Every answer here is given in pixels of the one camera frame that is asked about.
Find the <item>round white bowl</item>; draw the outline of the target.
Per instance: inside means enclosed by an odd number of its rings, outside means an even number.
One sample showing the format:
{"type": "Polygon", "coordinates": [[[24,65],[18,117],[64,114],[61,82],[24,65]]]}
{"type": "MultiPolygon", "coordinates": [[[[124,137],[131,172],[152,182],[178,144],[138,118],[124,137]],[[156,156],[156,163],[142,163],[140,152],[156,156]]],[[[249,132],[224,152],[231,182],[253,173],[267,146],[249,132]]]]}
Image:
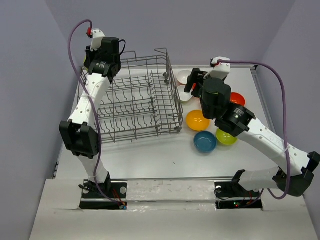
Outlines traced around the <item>round white bowl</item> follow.
{"type": "Polygon", "coordinates": [[[190,70],[181,70],[177,73],[176,79],[181,85],[186,85],[188,83],[188,77],[191,75],[190,70]]]}

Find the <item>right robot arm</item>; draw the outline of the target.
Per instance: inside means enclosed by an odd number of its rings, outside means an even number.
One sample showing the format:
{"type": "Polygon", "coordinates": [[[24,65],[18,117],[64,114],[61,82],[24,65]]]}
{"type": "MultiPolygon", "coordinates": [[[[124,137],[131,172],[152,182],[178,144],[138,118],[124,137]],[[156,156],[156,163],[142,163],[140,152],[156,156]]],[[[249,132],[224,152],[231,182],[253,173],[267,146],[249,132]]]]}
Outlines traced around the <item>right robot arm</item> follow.
{"type": "Polygon", "coordinates": [[[215,126],[261,152],[277,166],[258,171],[238,170],[230,183],[235,196],[247,191],[279,189],[300,197],[310,187],[320,155],[299,150],[267,128],[246,107],[231,102],[231,87],[225,83],[228,72],[193,68],[184,92],[199,98],[202,115],[215,126]]]}

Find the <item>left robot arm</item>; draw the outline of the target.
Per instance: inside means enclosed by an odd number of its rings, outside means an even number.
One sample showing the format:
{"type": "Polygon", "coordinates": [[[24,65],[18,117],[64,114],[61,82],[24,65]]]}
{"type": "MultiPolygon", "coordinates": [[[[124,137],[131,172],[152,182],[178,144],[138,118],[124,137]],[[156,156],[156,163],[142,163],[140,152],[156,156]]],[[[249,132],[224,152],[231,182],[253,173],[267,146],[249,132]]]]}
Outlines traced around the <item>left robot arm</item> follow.
{"type": "Polygon", "coordinates": [[[59,125],[66,149],[80,160],[88,175],[85,189],[101,198],[110,194],[112,184],[110,174],[101,162],[102,137],[98,109],[122,67],[120,42],[116,37],[102,37],[97,49],[86,47],[84,67],[87,76],[85,81],[80,82],[83,93],[71,116],[59,125]]]}

